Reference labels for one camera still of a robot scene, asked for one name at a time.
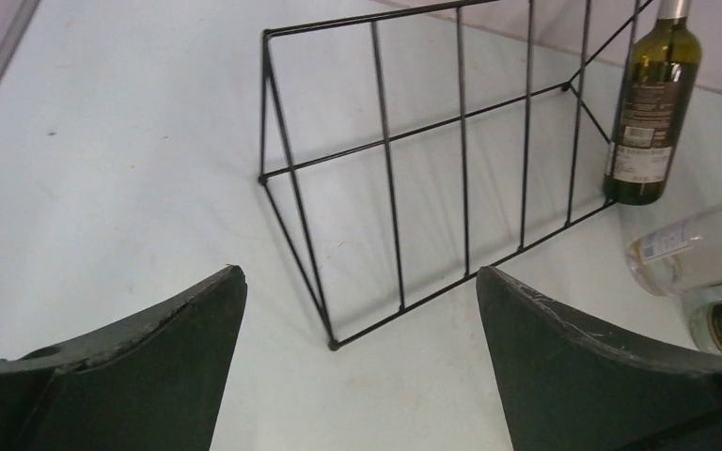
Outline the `dark green wine bottle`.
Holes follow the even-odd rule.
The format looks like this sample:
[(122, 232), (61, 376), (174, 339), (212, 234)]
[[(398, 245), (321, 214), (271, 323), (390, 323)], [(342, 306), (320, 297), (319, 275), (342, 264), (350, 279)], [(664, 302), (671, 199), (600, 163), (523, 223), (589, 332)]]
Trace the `dark green wine bottle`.
[(690, 8), (661, 1), (651, 31), (631, 45), (604, 169), (609, 201), (645, 206), (664, 193), (702, 60)]

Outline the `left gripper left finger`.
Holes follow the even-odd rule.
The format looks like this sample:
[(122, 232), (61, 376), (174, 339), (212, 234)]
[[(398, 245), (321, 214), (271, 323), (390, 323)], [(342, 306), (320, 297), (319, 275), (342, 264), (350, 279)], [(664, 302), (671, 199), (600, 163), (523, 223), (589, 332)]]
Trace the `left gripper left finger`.
[(237, 266), (100, 329), (0, 359), (0, 450), (207, 450), (246, 303)]

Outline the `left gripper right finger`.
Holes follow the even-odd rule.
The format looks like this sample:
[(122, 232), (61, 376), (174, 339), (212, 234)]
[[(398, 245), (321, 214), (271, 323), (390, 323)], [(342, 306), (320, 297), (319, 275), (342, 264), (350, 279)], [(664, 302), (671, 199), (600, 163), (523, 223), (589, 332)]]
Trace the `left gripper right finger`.
[(722, 450), (722, 356), (623, 329), (494, 267), (479, 312), (516, 450)]

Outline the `clear bottle brown stopper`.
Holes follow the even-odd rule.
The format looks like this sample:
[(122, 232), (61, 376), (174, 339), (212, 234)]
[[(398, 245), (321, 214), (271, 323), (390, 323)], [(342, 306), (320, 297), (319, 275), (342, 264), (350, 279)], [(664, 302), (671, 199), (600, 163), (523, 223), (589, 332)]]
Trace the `clear bottle brown stopper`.
[(654, 296), (722, 286), (722, 203), (643, 235), (625, 256), (634, 279)]

